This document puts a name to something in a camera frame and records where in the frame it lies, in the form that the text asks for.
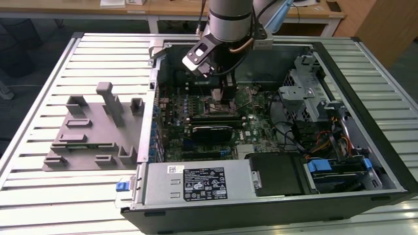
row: grey plastic holder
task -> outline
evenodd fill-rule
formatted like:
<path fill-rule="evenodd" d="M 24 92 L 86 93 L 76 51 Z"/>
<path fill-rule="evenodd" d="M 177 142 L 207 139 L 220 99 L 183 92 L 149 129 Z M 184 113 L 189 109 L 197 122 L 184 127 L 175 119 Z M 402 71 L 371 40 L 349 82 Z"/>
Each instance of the grey plastic holder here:
<path fill-rule="evenodd" d="M 97 84 L 96 93 L 104 103 L 86 103 L 80 95 L 69 97 L 68 114 L 44 160 L 44 171 L 136 168 L 142 100 L 120 103 L 108 82 Z"/>

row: blue drive latch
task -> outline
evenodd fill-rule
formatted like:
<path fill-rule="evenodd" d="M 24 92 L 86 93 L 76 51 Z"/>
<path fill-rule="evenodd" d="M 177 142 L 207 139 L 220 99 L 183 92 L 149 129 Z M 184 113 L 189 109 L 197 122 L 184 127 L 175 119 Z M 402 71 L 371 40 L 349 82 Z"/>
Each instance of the blue drive latch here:
<path fill-rule="evenodd" d="M 331 165 L 325 159 L 311 160 L 307 164 L 309 172 L 332 170 Z"/>
<path fill-rule="evenodd" d="M 128 192 L 128 191 L 129 191 L 129 182 L 117 182 L 116 192 Z"/>
<path fill-rule="evenodd" d="M 369 169 L 372 168 L 369 159 L 368 159 L 368 158 L 364 158 L 364 159 L 363 159 L 363 163 L 364 163 L 365 169 L 369 170 Z"/>

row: cardboard box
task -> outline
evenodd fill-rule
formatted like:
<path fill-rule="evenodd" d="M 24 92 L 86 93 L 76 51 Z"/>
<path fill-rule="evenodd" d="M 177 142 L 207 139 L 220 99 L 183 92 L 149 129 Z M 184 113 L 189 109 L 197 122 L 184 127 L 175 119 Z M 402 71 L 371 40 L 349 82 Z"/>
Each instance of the cardboard box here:
<path fill-rule="evenodd" d="M 124 8 L 124 0 L 100 0 L 100 8 Z"/>
<path fill-rule="evenodd" d="M 125 4 L 144 5 L 146 0 L 125 0 Z"/>

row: motherboard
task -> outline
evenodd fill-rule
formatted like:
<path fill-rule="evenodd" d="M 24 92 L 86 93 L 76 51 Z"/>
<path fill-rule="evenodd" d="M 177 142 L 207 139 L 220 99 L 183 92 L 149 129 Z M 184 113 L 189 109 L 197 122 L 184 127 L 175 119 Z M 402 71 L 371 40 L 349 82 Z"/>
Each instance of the motherboard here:
<path fill-rule="evenodd" d="M 201 87 L 200 95 L 191 95 L 187 87 L 161 87 L 165 162 L 243 159 L 248 153 L 279 151 L 265 113 L 271 92 L 257 88 L 237 85 L 235 98 L 219 103 Z"/>

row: warning label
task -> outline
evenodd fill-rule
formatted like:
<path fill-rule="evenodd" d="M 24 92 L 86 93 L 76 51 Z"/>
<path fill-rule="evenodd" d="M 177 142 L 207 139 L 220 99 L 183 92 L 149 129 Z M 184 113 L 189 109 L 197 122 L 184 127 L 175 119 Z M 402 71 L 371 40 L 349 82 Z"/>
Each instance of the warning label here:
<path fill-rule="evenodd" d="M 223 167 L 184 169 L 185 202 L 227 199 L 227 181 Z"/>

